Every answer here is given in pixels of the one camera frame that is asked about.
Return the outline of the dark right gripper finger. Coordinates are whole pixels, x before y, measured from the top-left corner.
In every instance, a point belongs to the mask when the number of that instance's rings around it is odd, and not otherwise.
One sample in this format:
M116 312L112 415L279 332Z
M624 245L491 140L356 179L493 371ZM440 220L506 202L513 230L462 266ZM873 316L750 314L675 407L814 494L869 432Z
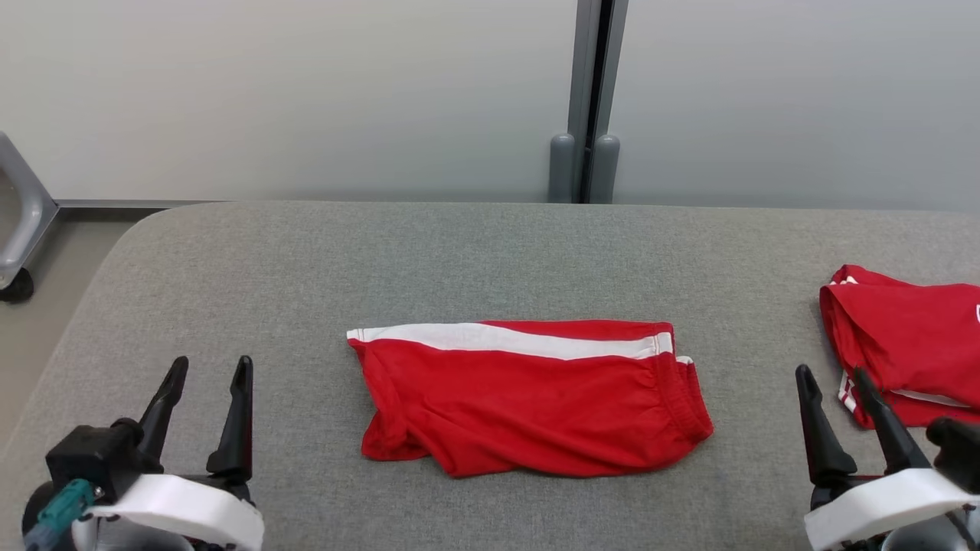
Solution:
M876 383L864 367L854 371L854 386L865 415L871 419L885 460L885 475L909 468L931 468L931 461L900 421L899 416L880 394Z
M809 480L815 487L843 485L857 474L857 464L842 447L823 411L822 392L808 365L795 368L795 386Z

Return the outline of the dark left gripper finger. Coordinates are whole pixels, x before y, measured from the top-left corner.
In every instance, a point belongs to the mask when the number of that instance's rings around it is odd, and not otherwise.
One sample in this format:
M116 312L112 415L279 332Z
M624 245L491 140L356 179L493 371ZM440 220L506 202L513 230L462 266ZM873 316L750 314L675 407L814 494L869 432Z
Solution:
M171 364L156 393L139 421L142 439L137 444L138 455L145 473L162 473L162 447L167 439L172 412L181 401L185 389L189 362L180 356Z
M243 355L230 383L230 408L218 447L207 457L210 478L247 484L253 475L254 364Z

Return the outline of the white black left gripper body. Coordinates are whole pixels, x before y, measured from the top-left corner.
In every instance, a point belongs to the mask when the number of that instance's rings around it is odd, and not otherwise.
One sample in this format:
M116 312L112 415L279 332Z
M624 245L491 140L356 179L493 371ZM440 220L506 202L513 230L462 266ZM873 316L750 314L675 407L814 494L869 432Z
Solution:
M255 506L173 474L139 475L115 503L93 506L92 517L119 517L236 550L260 550L265 540L265 520Z

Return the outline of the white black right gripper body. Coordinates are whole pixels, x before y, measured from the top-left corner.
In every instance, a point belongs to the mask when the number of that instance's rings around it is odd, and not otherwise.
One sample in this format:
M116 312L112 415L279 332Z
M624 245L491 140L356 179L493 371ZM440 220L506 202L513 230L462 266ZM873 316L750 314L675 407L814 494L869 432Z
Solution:
M813 550L843 550L847 542L891 534L977 504L976 493L965 491L934 468L907 468L852 488L812 510L804 516L804 527Z

